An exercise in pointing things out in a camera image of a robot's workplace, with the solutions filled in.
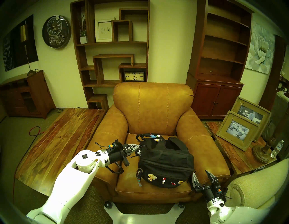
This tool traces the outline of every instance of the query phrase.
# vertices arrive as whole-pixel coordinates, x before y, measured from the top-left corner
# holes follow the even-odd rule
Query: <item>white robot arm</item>
[[[201,185],[193,173],[192,183],[196,192],[202,192],[209,210],[211,224],[258,224],[269,213],[270,209],[254,209],[250,207],[227,207],[225,206],[226,191],[221,191],[217,177],[206,170],[212,185]]]
[[[126,157],[138,147],[135,144],[122,145],[115,140],[108,149],[79,152],[56,178],[46,203],[30,211],[27,217],[39,224],[63,224],[71,208],[84,196],[98,169],[111,163],[118,165],[117,161],[121,160],[128,166]],[[119,173],[123,173],[121,166],[118,167]]]

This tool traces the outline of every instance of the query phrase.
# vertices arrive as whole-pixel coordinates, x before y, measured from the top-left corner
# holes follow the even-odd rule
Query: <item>plastic bottle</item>
[[[277,154],[280,152],[280,150],[283,147],[283,140],[281,140],[280,142],[278,142],[278,144],[276,145],[275,149],[271,152],[270,157],[271,158],[275,158],[277,156]]]

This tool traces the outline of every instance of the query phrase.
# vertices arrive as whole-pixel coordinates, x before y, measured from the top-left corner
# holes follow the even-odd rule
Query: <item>potted plant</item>
[[[79,34],[80,34],[80,43],[81,44],[86,44],[86,43],[88,43],[88,38],[86,36],[86,27],[84,27],[84,24],[82,25],[83,18],[84,18],[84,14],[82,14],[81,22],[78,19],[79,28],[80,28],[80,32],[79,32]]]

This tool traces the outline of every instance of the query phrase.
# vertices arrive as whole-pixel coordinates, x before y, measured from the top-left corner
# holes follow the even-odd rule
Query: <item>lamp base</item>
[[[34,75],[35,73],[36,73],[36,71],[34,71],[34,70],[30,70],[30,71],[27,73],[27,76]]]
[[[263,146],[255,145],[253,147],[253,155],[254,157],[261,163],[266,164],[270,159],[270,153],[268,153],[268,149],[266,149],[266,153],[264,153]]]

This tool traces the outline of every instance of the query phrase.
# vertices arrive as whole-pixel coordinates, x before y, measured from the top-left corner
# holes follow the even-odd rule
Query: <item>roman numeral clock face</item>
[[[60,48],[66,45],[70,36],[70,24],[62,16],[51,16],[43,25],[42,37],[49,47]]]
[[[144,82],[144,72],[125,72],[126,82]]]

